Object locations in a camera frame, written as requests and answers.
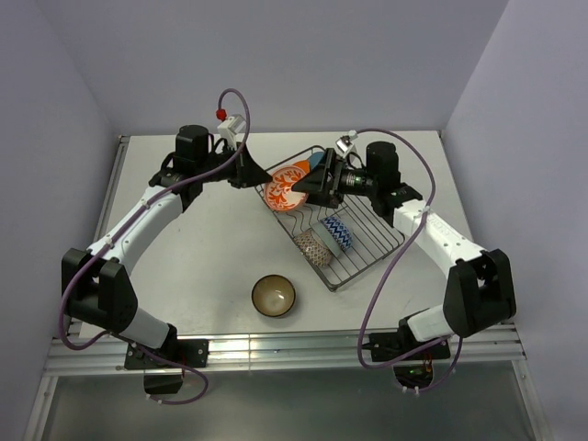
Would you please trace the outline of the orange bowl white inside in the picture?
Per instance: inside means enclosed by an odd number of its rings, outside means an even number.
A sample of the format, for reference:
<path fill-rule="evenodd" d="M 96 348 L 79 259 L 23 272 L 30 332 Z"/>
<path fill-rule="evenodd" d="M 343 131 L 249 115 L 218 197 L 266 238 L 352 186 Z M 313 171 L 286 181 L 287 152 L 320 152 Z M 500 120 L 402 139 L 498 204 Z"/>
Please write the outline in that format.
<path fill-rule="evenodd" d="M 304 172 L 304 174 L 308 174 L 311 170 L 310 162 L 308 160 L 298 161 L 298 162 L 294 163 L 294 166 L 301 169 Z"/>

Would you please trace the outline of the blue ceramic bowl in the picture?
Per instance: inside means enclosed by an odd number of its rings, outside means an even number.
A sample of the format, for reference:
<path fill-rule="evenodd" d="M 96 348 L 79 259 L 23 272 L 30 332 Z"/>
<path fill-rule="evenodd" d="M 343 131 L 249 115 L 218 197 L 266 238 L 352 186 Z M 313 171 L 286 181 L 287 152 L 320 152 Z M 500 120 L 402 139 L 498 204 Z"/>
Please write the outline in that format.
<path fill-rule="evenodd" d="M 320 163 L 320 161 L 323 158 L 323 155 L 324 155 L 324 151 L 317 151 L 317 152 L 312 153 L 308 157 L 307 161 L 309 163 L 310 170 L 314 169 Z"/>

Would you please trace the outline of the orange floral bowl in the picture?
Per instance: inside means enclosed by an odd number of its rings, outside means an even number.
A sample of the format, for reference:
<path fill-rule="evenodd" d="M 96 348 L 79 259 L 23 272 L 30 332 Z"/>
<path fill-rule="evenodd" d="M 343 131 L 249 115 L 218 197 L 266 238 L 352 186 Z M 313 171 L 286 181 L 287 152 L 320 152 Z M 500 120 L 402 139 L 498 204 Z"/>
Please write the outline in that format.
<path fill-rule="evenodd" d="M 272 181 L 264 188 L 263 199 L 265 204 L 273 211 L 286 212 L 297 209 L 308 199 L 308 194 L 293 190 L 306 172 L 296 166 L 287 165 L 279 168 L 272 174 Z"/>

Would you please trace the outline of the orange patterned bowl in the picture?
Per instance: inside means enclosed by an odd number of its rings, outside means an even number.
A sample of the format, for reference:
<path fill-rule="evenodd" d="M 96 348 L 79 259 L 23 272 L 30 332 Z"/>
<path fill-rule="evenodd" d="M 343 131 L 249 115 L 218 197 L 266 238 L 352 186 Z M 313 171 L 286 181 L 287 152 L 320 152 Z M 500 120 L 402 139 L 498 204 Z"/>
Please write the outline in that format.
<path fill-rule="evenodd" d="M 332 235 L 340 248 L 346 252 L 353 244 L 353 233 L 337 216 L 328 216 L 320 224 Z"/>

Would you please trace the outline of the brown patterned bowl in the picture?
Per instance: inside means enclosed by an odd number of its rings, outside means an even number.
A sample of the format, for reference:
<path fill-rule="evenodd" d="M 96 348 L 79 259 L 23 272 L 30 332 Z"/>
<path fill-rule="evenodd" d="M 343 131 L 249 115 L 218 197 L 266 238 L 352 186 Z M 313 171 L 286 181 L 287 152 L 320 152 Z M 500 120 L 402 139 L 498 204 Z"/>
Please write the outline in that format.
<path fill-rule="evenodd" d="M 317 267 L 327 266 L 332 260 L 331 251 L 319 239 L 315 238 L 312 229 L 295 236 L 294 243 L 307 260 Z"/>

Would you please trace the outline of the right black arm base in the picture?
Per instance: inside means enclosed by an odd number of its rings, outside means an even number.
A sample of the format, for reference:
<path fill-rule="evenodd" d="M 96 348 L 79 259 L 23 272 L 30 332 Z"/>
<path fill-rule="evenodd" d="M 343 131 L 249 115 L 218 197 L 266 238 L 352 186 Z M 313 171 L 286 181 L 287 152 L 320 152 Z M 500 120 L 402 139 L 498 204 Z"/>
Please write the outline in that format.
<path fill-rule="evenodd" d="M 401 336 L 400 332 L 371 333 L 367 341 L 362 344 L 362 348 L 369 352 L 373 363 L 383 363 L 423 344 L 412 337 Z M 406 358 L 406 361 L 414 361 L 414 364 L 395 365 L 393 367 L 395 379 L 409 389 L 428 387 L 434 379 L 433 363 L 436 360 L 449 360 L 450 356 L 447 342 L 431 346 L 421 353 Z"/>

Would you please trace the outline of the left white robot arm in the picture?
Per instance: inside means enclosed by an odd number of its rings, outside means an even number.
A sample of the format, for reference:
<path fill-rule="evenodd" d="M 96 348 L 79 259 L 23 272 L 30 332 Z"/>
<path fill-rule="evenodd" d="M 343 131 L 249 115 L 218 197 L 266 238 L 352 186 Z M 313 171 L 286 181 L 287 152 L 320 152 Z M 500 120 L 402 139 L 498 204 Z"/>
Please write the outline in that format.
<path fill-rule="evenodd" d="M 65 317 L 101 328 L 146 349 L 158 367 L 179 355 L 177 329 L 138 302 L 130 274 L 154 239 L 183 214 L 205 184 L 227 181 L 236 188 L 268 183 L 270 175 L 246 147 L 249 130 L 236 118 L 223 121 L 219 138 L 199 125 L 186 125 L 175 136 L 175 148 L 149 180 L 139 202 L 100 240 L 84 250 L 70 249 L 62 258 L 62 302 L 58 329 L 70 349 Z"/>

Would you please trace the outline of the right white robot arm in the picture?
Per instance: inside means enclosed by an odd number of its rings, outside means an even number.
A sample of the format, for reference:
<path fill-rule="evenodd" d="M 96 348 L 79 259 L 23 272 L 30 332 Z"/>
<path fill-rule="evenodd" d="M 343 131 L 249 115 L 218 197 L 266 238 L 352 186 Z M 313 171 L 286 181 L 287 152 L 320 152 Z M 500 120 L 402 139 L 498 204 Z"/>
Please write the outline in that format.
<path fill-rule="evenodd" d="M 346 195 L 367 198 L 375 214 L 417 244 L 446 277 L 442 304 L 400 321 L 397 340 L 403 355 L 416 358 L 438 337 L 467 338 L 515 316 L 507 255 L 473 243 L 434 213 L 423 196 L 402 181 L 393 143 L 370 143 L 360 168 L 329 148 L 293 189 L 328 208 L 338 207 Z"/>

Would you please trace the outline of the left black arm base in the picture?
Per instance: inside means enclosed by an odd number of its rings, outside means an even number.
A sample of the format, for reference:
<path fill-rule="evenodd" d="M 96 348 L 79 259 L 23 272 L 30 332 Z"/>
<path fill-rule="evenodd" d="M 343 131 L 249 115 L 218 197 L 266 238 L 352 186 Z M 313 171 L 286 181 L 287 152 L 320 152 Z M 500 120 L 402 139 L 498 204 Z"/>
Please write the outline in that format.
<path fill-rule="evenodd" d="M 144 391 L 165 401 L 181 390 L 187 374 L 201 377 L 208 357 L 208 339 L 174 339 L 159 349 L 129 344 L 123 368 L 142 371 Z"/>

